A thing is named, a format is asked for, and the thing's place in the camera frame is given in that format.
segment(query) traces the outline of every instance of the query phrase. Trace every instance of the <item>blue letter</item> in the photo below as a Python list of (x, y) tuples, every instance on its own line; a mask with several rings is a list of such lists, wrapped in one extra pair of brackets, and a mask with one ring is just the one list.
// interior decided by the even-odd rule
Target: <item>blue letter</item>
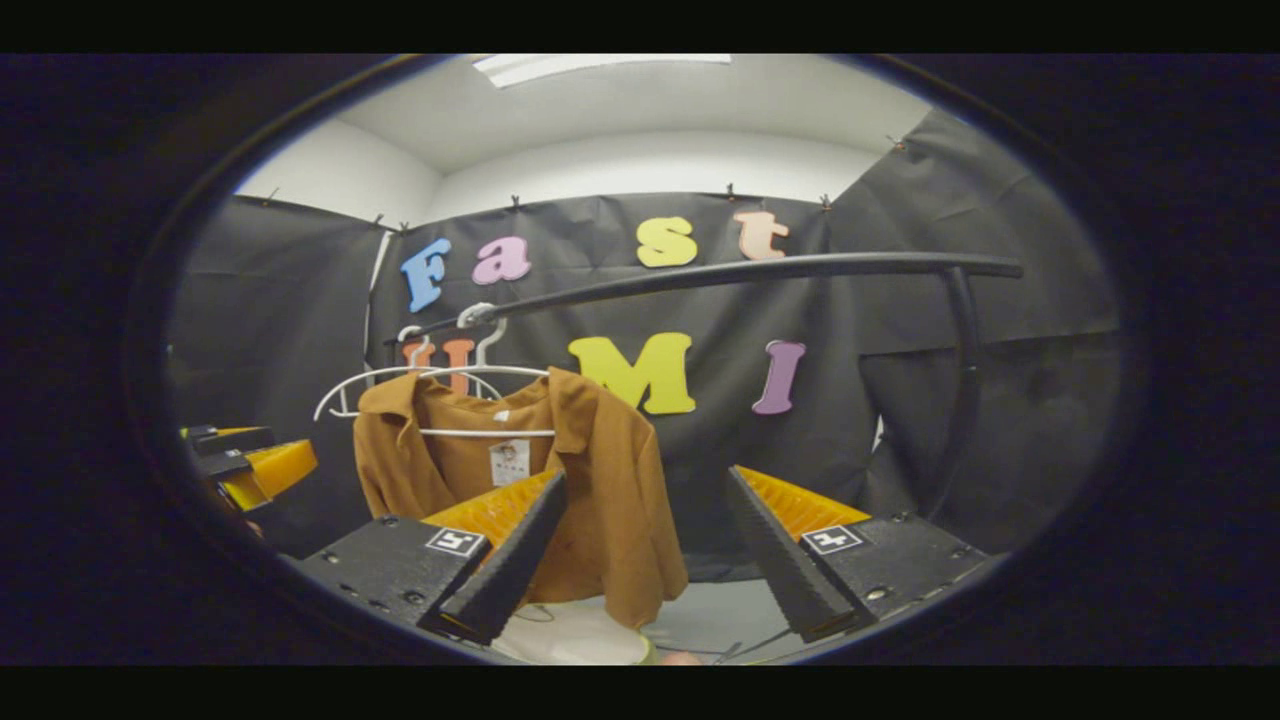
[(440, 297), (440, 288), (431, 284), (431, 281), (444, 279), (444, 259), (440, 255), (452, 249), (449, 241), (442, 237), (401, 265), (401, 272), (408, 277), (408, 291), (413, 296), (408, 304), (410, 313), (417, 313)]

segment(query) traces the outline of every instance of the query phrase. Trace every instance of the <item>fabric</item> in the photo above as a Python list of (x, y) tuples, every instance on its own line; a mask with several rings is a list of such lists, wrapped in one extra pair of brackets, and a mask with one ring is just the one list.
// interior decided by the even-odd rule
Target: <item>fabric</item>
[(502, 400), (457, 395), (416, 373), (366, 391), (353, 434), (369, 509), (375, 518), (424, 519), (494, 488), (490, 447), (502, 439), (420, 429), (553, 428), (554, 438), (529, 438), (529, 473), (564, 470), (568, 509), (526, 601), (603, 594), (611, 618), (640, 628), (689, 584), (657, 433), (599, 384), (559, 368), (549, 373)]

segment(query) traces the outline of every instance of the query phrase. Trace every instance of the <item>white wall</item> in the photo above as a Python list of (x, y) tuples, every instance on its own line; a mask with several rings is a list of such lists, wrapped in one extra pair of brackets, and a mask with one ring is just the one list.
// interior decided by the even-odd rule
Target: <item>white wall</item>
[(733, 192), (818, 202), (835, 199), (879, 155), (772, 137), (714, 132), (643, 133), (552, 145), (443, 179), (428, 222), (511, 205), (630, 192)]
[(329, 120), (285, 147), (246, 179), (237, 195), (308, 205), (390, 228), (429, 222), (440, 174), (342, 120)]

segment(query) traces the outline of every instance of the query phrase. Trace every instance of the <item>clothing tag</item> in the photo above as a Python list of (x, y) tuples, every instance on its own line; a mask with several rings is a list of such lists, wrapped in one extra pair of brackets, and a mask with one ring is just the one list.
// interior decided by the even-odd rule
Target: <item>clothing tag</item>
[(529, 473), (529, 441), (509, 439), (489, 448), (489, 466), (493, 469), (493, 487), (500, 488), (522, 480)]

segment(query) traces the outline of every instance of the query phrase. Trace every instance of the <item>black metal rod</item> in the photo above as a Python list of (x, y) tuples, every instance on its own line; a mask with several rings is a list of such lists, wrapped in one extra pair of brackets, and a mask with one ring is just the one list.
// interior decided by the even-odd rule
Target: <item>black metal rod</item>
[[(723, 263), (704, 268), (685, 268), (649, 275), (640, 275), (598, 286), (568, 290), (544, 295), (531, 300), (520, 300), (495, 306), (476, 314), (476, 323), (490, 323), (499, 318), (524, 315), (549, 307), (582, 305), (600, 300), (617, 300), (719, 284), (744, 282), (768, 282), (790, 278), (838, 277), (838, 275), (922, 275), (946, 273), (960, 268), (969, 275), (997, 278), (1020, 278), (1023, 268), (1016, 260), (993, 255), (966, 255), (954, 252), (844, 252), (829, 255), (806, 255), (803, 258), (781, 258), (777, 260), (748, 260), (744, 263)], [(407, 333), (406, 340), (421, 337), (444, 328), (457, 327), (457, 318), (426, 325), (421, 331)]]
[(942, 273), (942, 279), (947, 286), (951, 318), (956, 327), (957, 384), (947, 434), (942, 442), (942, 454), (938, 456), (938, 465), (934, 470), (934, 477), (941, 484), (932, 507), (925, 512), (925, 519), (931, 521), (951, 495), (951, 484), (960, 470), (960, 461), (969, 450), (969, 441), (978, 427), (978, 409), (982, 398), (979, 369), (982, 337), (978, 331), (978, 306), (969, 287), (969, 275), (964, 268), (951, 268)]

